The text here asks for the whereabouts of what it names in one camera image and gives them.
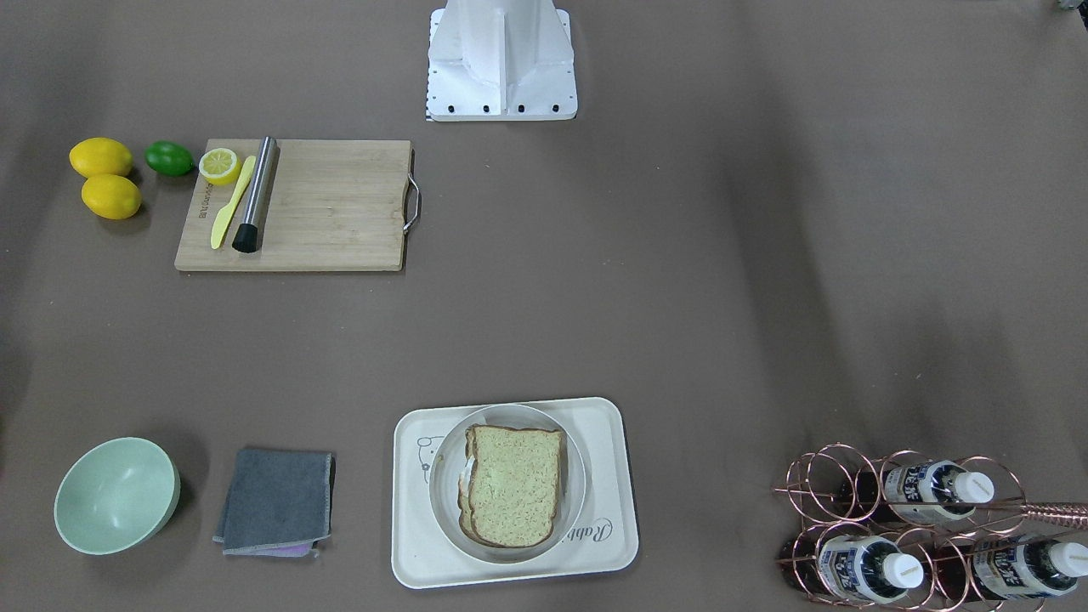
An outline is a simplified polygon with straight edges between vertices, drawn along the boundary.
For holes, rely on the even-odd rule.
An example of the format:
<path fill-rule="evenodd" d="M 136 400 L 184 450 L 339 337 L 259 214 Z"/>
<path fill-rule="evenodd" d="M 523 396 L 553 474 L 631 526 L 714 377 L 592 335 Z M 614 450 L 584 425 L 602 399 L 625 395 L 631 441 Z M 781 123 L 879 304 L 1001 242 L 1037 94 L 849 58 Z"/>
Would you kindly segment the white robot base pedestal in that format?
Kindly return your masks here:
<path fill-rule="evenodd" d="M 552 1 L 448 1 L 428 23 L 428 120 L 574 119 L 574 39 L 567 11 Z"/>

